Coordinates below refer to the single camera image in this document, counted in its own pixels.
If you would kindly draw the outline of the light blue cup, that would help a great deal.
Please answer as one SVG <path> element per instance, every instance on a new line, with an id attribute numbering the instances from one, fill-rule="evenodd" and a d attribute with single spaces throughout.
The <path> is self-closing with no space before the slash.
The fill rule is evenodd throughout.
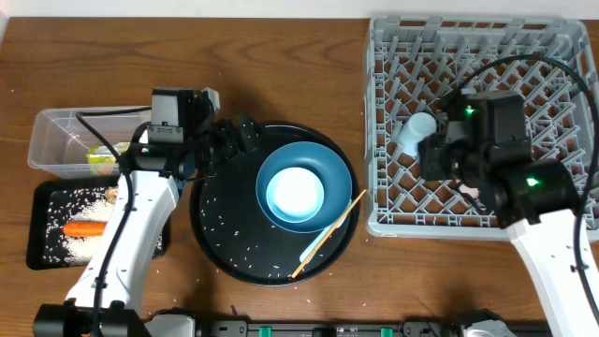
<path id="1" fill-rule="evenodd" d="M 403 152 L 412 157 L 418 156 L 418 144 L 436 131 L 437 123 L 434 117 L 426 112 L 412 115 L 402 126 L 397 141 Z"/>

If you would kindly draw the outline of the pink cup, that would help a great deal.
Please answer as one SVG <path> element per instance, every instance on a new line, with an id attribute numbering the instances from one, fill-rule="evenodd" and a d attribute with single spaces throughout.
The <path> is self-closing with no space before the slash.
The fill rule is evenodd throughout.
<path id="1" fill-rule="evenodd" d="M 469 187 L 466 184 L 460 183 L 458 186 L 458 190 L 465 195 L 468 195 L 472 198 L 478 198 L 479 197 L 479 190 L 477 188 L 474 187 Z"/>

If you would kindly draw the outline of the light blue bowl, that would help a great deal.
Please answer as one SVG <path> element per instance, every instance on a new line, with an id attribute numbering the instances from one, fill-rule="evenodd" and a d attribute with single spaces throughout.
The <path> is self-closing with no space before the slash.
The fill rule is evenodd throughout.
<path id="1" fill-rule="evenodd" d="M 266 202 L 270 211 L 287 223 L 314 217 L 324 203 L 324 185 L 307 168 L 285 168 L 268 182 Z"/>

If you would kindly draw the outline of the dark blue plate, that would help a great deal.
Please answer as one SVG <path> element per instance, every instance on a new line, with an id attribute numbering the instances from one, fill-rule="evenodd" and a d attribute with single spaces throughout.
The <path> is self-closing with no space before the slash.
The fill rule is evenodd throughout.
<path id="1" fill-rule="evenodd" d="M 287 223 L 278 219 L 266 202 L 270 179 L 282 169 L 309 169 L 324 185 L 324 203 L 311 219 L 301 223 Z M 352 176 L 342 158 L 325 145 L 310 141 L 286 144 L 271 153 L 261 165 L 256 177 L 256 197 L 263 213 L 274 225 L 296 233 L 319 232 L 333 224 L 351 203 Z"/>

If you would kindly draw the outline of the yellow green snack wrapper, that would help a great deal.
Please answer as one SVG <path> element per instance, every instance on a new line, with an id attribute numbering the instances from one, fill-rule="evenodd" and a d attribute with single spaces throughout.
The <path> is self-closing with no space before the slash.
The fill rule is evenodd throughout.
<path id="1" fill-rule="evenodd" d="M 118 173 L 116 157 L 105 145 L 96 145 L 86 154 L 90 171 L 95 175 L 114 175 Z"/>

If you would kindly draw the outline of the wooden chopstick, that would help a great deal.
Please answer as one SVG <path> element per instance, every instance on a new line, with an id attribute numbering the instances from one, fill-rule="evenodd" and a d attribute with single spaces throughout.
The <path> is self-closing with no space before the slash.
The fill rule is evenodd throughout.
<path id="1" fill-rule="evenodd" d="M 345 218 L 349 215 L 349 213 L 351 213 L 356 208 L 358 203 L 367 194 L 369 194 L 369 191 L 367 189 L 363 189 L 358 194 L 358 196 L 350 203 L 350 205 L 345 209 L 345 211 L 342 213 L 342 215 L 332 224 L 332 228 L 328 231 L 328 233 L 325 235 L 325 237 L 317 244 L 317 246 L 308 255 L 308 257 L 303 262 L 300 262 L 300 264 L 297 266 L 297 268 L 291 273 L 292 279 L 295 279 L 300 274 L 300 272 L 304 270 L 305 266 L 314 258 L 314 256 L 320 250 L 320 248 L 325 244 L 325 242 L 331 237 L 333 232 L 337 229 L 339 224 L 341 224 L 345 220 Z"/>

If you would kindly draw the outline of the white rice pile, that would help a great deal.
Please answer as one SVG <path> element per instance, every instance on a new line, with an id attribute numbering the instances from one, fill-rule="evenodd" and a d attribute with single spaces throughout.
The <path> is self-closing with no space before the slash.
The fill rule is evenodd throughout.
<path id="1" fill-rule="evenodd" d="M 105 199 L 108 187 L 78 188 L 51 193 L 47 207 L 42 262 L 48 268 L 87 265 L 102 236 L 70 237 L 63 227 L 70 222 L 103 222 L 108 224 L 114 204 Z"/>

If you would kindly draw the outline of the orange carrot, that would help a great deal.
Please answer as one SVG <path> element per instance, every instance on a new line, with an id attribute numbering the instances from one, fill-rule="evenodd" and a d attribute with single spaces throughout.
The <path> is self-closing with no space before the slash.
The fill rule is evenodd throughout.
<path id="1" fill-rule="evenodd" d="M 102 236 L 106 225 L 103 222 L 70 222 L 64 225 L 63 232 L 70 237 Z"/>

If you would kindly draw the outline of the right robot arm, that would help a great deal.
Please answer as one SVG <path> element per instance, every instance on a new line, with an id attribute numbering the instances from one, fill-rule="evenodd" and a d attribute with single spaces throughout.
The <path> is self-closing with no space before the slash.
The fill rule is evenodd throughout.
<path id="1" fill-rule="evenodd" d="M 553 335 L 597 335 L 598 269 L 576 226 L 582 201 L 563 163 L 533 159 L 520 94 L 458 93 L 446 114 L 442 130 L 418 144 L 421 178 L 478 190 L 523 260 Z"/>

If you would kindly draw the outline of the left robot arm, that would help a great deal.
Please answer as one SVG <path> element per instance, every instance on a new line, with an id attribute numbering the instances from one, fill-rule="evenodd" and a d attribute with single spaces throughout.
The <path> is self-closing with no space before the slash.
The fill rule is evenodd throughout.
<path id="1" fill-rule="evenodd" d="M 64 303 L 43 304 L 36 336 L 197 336 L 198 319 L 179 309 L 141 318 L 141 295 L 153 250 L 185 185 L 211 178 L 218 166 L 253 150 L 259 128 L 241 115 L 216 118 L 220 98 L 203 90 L 155 88 L 140 125 L 116 160 L 118 195 L 101 241 Z"/>

